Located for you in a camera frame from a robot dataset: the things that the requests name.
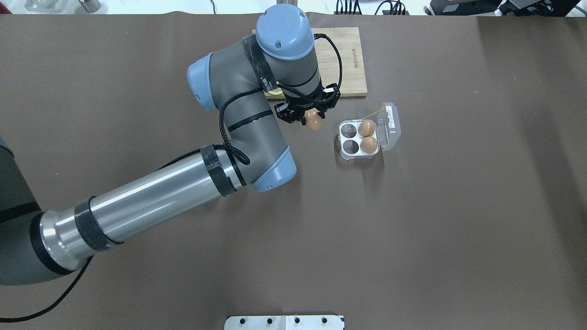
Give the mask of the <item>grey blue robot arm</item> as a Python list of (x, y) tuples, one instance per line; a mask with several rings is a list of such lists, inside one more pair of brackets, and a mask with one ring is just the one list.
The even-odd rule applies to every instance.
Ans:
[(241, 190), (312, 179), (285, 121), (331, 102), (311, 16), (1, 16), (1, 286), (70, 275)]

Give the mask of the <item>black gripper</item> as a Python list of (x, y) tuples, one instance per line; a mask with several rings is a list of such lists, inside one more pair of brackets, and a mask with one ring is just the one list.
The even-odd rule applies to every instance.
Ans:
[(336, 106), (340, 98), (340, 86), (337, 83), (329, 84), (324, 87), (321, 83), (315, 88), (314, 92), (304, 95), (292, 86), (277, 84), (283, 90), (285, 102), (278, 103), (274, 106), (275, 114), (278, 119), (289, 124), (299, 121), (303, 126), (307, 120), (305, 113), (308, 110), (317, 110), (317, 115), (325, 119), (325, 113)]

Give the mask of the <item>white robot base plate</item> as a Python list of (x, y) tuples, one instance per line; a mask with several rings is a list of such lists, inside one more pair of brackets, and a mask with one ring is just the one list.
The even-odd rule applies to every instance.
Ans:
[(228, 317), (225, 330), (344, 330), (339, 315), (261, 315)]

